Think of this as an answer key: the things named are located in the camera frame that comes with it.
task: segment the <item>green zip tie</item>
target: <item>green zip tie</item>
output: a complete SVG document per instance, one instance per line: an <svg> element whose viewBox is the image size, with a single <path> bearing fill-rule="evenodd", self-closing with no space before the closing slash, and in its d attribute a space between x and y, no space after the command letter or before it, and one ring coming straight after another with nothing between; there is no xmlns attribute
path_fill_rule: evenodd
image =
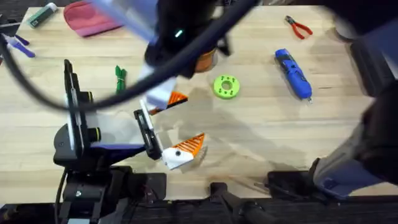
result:
<svg viewBox="0 0 398 224"><path fill-rule="evenodd" d="M123 90L126 89L126 74L127 71L125 69L120 69L119 65L115 68L116 77L118 78L118 84L116 85L116 94L121 93Z"/></svg>

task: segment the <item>green plastic ring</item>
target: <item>green plastic ring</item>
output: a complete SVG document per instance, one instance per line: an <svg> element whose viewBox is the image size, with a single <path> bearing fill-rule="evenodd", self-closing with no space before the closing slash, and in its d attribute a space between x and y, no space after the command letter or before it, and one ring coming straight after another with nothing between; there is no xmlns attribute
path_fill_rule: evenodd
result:
<svg viewBox="0 0 398 224"><path fill-rule="evenodd" d="M222 99L234 98L239 93L239 81L232 75L221 75L213 84L214 94Z"/></svg>

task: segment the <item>black cable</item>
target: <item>black cable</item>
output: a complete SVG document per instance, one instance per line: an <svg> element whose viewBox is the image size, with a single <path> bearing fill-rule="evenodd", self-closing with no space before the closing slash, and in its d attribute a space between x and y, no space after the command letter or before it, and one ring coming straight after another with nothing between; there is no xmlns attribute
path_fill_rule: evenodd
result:
<svg viewBox="0 0 398 224"><path fill-rule="evenodd" d="M258 1L259 0L238 1L234 6L231 6L227 11L225 11L220 18L214 20L209 28L196 37L176 56L170 59L165 65L157 68L152 75L136 82L133 86L130 86L119 95L109 96L106 99L90 104L82 104L79 106L71 105L70 107L66 107L60 103L54 102L47 96L44 96L22 74L10 51L8 51L7 42L2 35L0 35L0 52L3 54L4 61L17 82L40 103L57 110L68 110L71 112L94 111L114 106L141 95L169 78L176 76L184 66L198 58L202 54L203 49L216 43L219 39L225 36L227 31L242 19Z"/></svg>
<svg viewBox="0 0 398 224"><path fill-rule="evenodd" d="M60 185L58 186L57 196L55 197L55 203L54 203L54 220L55 220L55 224L59 224L58 205L60 203L62 187L63 187L63 183L65 182L65 178L66 177L67 177L67 170L64 169L63 173L62 173L62 176L61 176Z"/></svg>

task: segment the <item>green object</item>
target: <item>green object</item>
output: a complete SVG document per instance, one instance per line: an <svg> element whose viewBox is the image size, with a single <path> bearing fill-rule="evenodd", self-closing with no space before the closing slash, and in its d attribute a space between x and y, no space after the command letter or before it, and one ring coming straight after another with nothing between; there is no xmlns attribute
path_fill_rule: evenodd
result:
<svg viewBox="0 0 398 224"><path fill-rule="evenodd" d="M116 77L118 78L118 84L116 85L116 94L121 93L126 89L126 74L127 71L125 69L120 69L119 65L115 68Z"/></svg>
<svg viewBox="0 0 398 224"><path fill-rule="evenodd" d="M213 84L214 94L222 99L234 98L239 93L239 81L232 75L221 75Z"/></svg>
<svg viewBox="0 0 398 224"><path fill-rule="evenodd" d="M51 15L53 15L56 10L57 6L54 3L50 2L39 11L37 11L33 16L30 16L27 20L27 23L30 25L31 28L36 28Z"/></svg>

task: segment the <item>green marker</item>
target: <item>green marker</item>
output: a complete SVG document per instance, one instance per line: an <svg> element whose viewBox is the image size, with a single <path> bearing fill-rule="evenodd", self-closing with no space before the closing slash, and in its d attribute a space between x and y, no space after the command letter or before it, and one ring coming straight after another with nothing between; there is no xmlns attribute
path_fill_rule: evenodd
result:
<svg viewBox="0 0 398 224"><path fill-rule="evenodd" d="M39 25L41 25L46 19L48 19L52 14L57 10L57 6L50 2L38 12L36 12L33 16L30 16L27 20L27 23L31 28L35 29Z"/></svg>

